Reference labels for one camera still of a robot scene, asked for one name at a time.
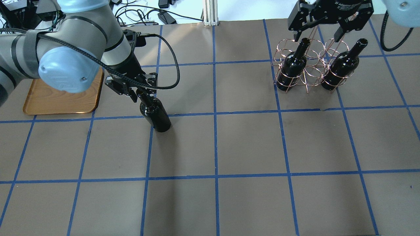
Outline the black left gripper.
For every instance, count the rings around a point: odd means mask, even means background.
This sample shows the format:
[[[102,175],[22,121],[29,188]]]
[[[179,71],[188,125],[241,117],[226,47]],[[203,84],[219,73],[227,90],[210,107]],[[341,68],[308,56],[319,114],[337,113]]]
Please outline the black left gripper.
[[[147,74],[144,70],[141,69],[141,66],[125,65],[114,69],[120,74],[134,80],[135,82],[143,83],[149,86],[157,85],[158,74]],[[138,101],[137,89],[143,89],[144,93],[146,93],[148,96],[156,96],[156,89],[135,85],[133,82],[129,82],[128,80],[123,79],[114,73],[111,73],[109,70],[106,71],[109,73],[109,75],[107,76],[105,85],[118,95],[126,95],[130,97],[134,103],[137,103]]]

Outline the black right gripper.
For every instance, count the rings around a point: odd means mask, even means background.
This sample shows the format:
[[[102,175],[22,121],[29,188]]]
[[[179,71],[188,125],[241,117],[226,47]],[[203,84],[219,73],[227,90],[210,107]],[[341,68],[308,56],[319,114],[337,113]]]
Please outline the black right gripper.
[[[302,31],[320,24],[339,24],[334,42],[339,42],[350,31],[360,31],[373,15],[371,0],[316,0],[310,4],[298,0],[288,17],[288,29],[299,41]]]

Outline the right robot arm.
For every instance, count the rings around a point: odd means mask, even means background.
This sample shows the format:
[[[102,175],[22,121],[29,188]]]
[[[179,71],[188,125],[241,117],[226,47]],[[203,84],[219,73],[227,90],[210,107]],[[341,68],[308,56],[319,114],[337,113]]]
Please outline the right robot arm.
[[[420,2],[418,0],[384,0],[388,15],[403,27],[419,27]],[[317,0],[309,4],[305,0],[296,2],[290,13],[288,30],[294,31],[297,42],[301,33],[320,24],[339,24],[334,41],[339,42],[351,31],[360,31],[374,13],[371,0]]]

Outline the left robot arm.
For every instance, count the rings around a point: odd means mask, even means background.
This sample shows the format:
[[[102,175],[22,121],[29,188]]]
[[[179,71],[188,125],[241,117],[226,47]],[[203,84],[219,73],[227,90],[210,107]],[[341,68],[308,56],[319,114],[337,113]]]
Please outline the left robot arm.
[[[24,79],[41,79],[69,93],[90,88],[99,67],[111,75],[110,88],[136,102],[156,88],[156,73],[145,73],[134,54],[139,33],[122,30],[108,0],[59,0],[65,17],[55,32],[10,28],[1,35],[1,104]]]

